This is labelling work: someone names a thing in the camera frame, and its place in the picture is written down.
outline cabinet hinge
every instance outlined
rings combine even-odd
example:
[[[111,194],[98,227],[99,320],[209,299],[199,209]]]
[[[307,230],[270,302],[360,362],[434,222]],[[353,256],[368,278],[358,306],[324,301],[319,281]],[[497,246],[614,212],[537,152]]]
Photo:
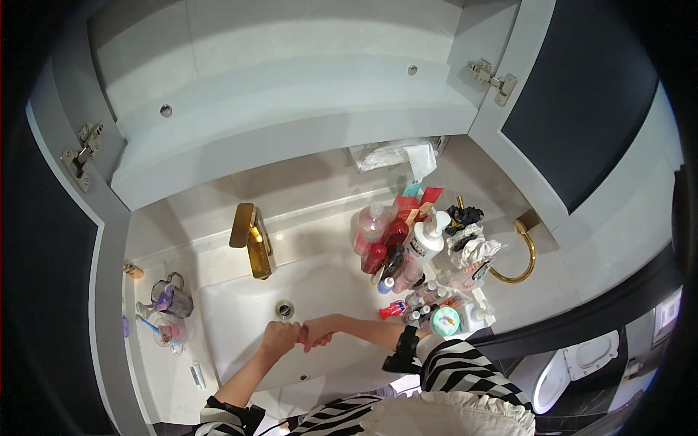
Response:
[[[73,180],[84,193],[87,192],[90,184],[90,179],[87,176],[87,159],[94,159],[97,156],[99,137],[102,134],[102,130],[104,130],[102,123],[85,124],[77,134],[82,148],[73,150],[68,147],[61,155],[63,166],[66,167]]]
[[[494,102],[500,106],[507,104],[509,96],[512,95],[514,87],[517,85],[517,79],[511,74],[506,77],[495,78],[492,75],[492,65],[480,58],[477,62],[468,61],[468,68],[473,72],[473,77],[480,83],[489,83],[497,90],[497,95]]]

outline gold faucet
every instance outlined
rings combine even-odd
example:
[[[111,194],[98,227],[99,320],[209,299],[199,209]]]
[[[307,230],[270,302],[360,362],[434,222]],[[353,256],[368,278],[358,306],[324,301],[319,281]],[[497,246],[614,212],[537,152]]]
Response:
[[[237,205],[229,245],[232,248],[247,247],[254,278],[266,280],[272,274],[272,261],[269,256],[274,252],[269,243],[269,235],[264,229],[259,209],[254,204],[240,203]]]

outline tissue box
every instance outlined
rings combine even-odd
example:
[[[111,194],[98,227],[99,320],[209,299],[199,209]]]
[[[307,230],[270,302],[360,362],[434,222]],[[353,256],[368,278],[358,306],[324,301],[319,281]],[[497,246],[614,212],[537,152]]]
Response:
[[[409,156],[403,150],[406,146],[429,144],[434,150],[434,155],[439,157],[445,150],[447,142],[448,136],[427,136],[355,145],[347,147],[345,151],[356,172],[362,173],[409,162]]]

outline striped shirt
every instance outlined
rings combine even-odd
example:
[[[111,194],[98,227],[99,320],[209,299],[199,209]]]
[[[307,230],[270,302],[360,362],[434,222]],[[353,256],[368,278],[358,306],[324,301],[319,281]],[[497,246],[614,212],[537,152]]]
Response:
[[[417,358],[423,361],[419,372],[422,391],[470,392],[478,396],[501,398],[507,403],[522,405],[529,411],[533,409],[526,394],[465,341],[444,341],[440,337],[427,336],[419,342]],[[290,435],[355,435],[363,431],[359,425],[362,417],[371,411],[372,405],[382,400],[383,397],[369,394],[335,400],[311,412]],[[219,407],[222,409],[204,409],[203,424],[196,431],[196,436],[245,436],[246,417],[240,413],[242,409],[230,405]]]

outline white sink basin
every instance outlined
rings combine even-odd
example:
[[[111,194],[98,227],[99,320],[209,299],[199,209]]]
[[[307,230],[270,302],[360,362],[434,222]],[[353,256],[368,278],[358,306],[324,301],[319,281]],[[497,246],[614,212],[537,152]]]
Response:
[[[267,323],[278,319],[275,308],[281,300],[294,306],[290,321],[302,323],[331,313],[380,320],[378,309],[404,295],[379,294],[369,276],[360,271],[358,256],[345,251],[285,264],[267,280],[245,276],[203,287],[200,307],[209,349],[223,384],[257,350]],[[308,354],[296,345],[269,371],[257,390],[330,373],[379,375],[387,355],[387,351],[345,334],[335,335],[330,344]]]

